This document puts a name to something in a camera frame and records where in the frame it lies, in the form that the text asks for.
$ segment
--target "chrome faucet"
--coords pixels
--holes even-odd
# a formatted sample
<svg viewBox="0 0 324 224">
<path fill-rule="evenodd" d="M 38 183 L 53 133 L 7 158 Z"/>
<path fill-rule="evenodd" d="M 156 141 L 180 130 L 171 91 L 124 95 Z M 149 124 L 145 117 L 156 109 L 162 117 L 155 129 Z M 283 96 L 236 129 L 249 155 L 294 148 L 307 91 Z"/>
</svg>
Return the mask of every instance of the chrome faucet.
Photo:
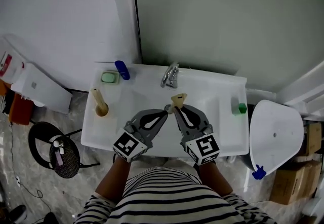
<svg viewBox="0 0 324 224">
<path fill-rule="evenodd" d="M 166 70 L 162 80 L 161 87 L 169 86 L 171 88 L 178 88 L 178 72 L 179 63 L 173 62 Z"/>
</svg>

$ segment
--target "white sink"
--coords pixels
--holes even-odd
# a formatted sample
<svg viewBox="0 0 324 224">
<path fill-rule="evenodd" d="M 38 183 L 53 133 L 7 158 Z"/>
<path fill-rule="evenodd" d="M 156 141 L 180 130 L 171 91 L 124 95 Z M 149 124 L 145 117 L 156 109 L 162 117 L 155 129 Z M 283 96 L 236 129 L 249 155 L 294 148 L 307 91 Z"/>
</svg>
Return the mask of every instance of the white sink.
<svg viewBox="0 0 324 224">
<path fill-rule="evenodd" d="M 95 101 L 88 96 L 81 137 L 83 145 L 112 150 L 115 135 L 126 121 L 144 109 L 164 109 L 171 104 L 171 97 L 187 93 L 186 104 L 202 110 L 214 132 L 218 134 L 220 156 L 244 155 L 249 152 L 248 114 L 235 116 L 232 104 L 247 103 L 246 79 L 192 69 L 179 69 L 178 88 L 160 87 L 166 66 L 127 65 L 131 79 L 120 80 L 119 85 L 100 82 L 106 70 L 115 70 L 113 63 L 96 63 L 92 88 L 99 88 L 109 106 L 109 114 L 98 117 Z M 169 115 L 158 135 L 153 148 L 146 155 L 161 157 L 188 157 L 179 144 L 182 135 L 174 115 Z"/>
</svg>

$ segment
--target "small bottle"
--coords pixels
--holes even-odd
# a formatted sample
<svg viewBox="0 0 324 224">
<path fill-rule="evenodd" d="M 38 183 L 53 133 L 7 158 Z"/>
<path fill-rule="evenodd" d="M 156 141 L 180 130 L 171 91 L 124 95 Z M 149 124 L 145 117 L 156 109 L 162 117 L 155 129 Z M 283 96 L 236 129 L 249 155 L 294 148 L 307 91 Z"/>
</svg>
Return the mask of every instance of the small bottle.
<svg viewBox="0 0 324 224">
<path fill-rule="evenodd" d="M 115 66 L 120 74 L 120 76 L 124 79 L 124 80 L 129 80 L 130 77 L 130 73 L 128 72 L 128 69 L 125 65 L 125 63 L 123 61 L 117 60 L 115 62 Z"/>
</svg>

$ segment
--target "tiled floor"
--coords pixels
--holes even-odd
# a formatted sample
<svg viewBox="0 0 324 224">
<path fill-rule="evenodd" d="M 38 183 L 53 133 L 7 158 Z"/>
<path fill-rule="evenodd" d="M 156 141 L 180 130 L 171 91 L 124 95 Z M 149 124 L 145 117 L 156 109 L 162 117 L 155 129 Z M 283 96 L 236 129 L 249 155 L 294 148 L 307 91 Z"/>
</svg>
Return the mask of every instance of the tiled floor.
<svg viewBox="0 0 324 224">
<path fill-rule="evenodd" d="M 68 133 L 82 128 L 84 111 L 87 102 L 87 94 L 74 93 L 70 107 L 70 113 L 63 115 L 53 111 L 37 108 L 33 120 L 52 123 Z M 0 182 L 6 193 L 6 200 L 10 208 L 25 204 L 28 209 L 28 217 L 24 223 L 33 223 L 44 217 L 49 212 L 48 207 L 38 198 L 30 195 L 23 187 L 18 187 L 12 169 L 11 145 L 12 137 L 9 121 L 3 114 L 0 115 Z M 13 125 L 13 155 L 14 168 L 21 182 L 33 193 L 42 191 L 43 200 L 49 205 L 61 223 L 72 223 L 73 216 L 79 213 L 84 202 L 92 194 L 100 180 L 109 170 L 112 164 L 113 153 L 86 147 L 80 144 L 80 134 L 71 138 L 79 149 L 81 162 L 84 164 L 99 161 L 100 166 L 80 169 L 72 179 L 63 179 L 54 171 L 43 168 L 32 157 L 28 146 L 29 126 Z M 37 142 L 37 148 L 42 156 L 48 159 L 49 145 Z M 162 165 L 159 158 L 146 158 L 152 165 Z M 245 200 L 254 206 L 260 207 L 273 217 L 278 223 L 296 223 L 300 217 L 300 210 L 307 199 L 300 200 L 288 206 L 283 206 L 267 201 L 270 196 L 274 174 L 263 180 L 254 180 L 247 167 L 237 158 L 234 163 L 227 163 L 219 158 L 217 162 L 222 174 L 230 182 L 234 191 L 243 196 Z"/>
</svg>

